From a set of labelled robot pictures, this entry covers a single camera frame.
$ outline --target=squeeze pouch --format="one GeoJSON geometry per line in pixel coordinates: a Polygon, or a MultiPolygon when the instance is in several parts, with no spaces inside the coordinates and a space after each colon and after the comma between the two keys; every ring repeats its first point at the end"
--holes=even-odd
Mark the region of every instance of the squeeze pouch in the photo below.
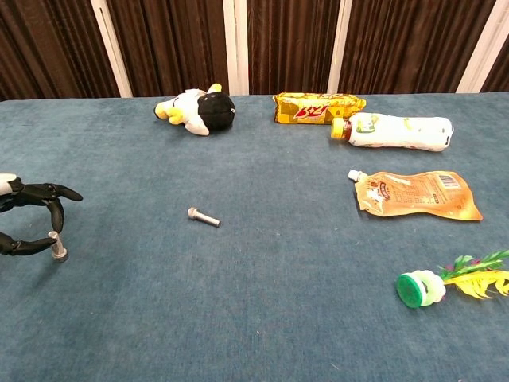
{"type": "Polygon", "coordinates": [[[376,216],[430,213],[456,220],[482,220],[467,182],[457,173],[431,171],[415,175],[350,171],[361,210],[376,216]]]}

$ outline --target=curtain fold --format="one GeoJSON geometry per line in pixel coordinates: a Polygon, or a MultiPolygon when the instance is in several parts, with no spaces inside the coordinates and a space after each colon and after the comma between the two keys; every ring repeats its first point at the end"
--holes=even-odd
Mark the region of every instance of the curtain fold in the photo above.
{"type": "Polygon", "coordinates": [[[0,2],[0,97],[118,97],[88,0],[0,2]]]}
{"type": "Polygon", "coordinates": [[[340,0],[247,0],[251,94],[327,91],[340,0]]]}
{"type": "Polygon", "coordinates": [[[484,81],[482,92],[509,92],[509,37],[503,44],[493,64],[488,78],[484,81]]]}
{"type": "Polygon", "coordinates": [[[228,92],[221,0],[108,0],[133,96],[228,92]]]}
{"type": "Polygon", "coordinates": [[[354,0],[338,92],[455,92],[495,0],[354,0]]]}

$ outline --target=plastic bottle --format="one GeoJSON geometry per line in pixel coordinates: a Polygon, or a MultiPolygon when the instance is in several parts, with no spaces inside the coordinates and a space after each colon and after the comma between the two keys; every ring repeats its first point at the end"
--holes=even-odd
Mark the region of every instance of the plastic bottle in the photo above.
{"type": "Polygon", "coordinates": [[[334,118],[331,138],[361,147],[406,147],[443,151],[451,143],[454,128],[447,118],[406,118],[377,113],[357,113],[334,118]]]}

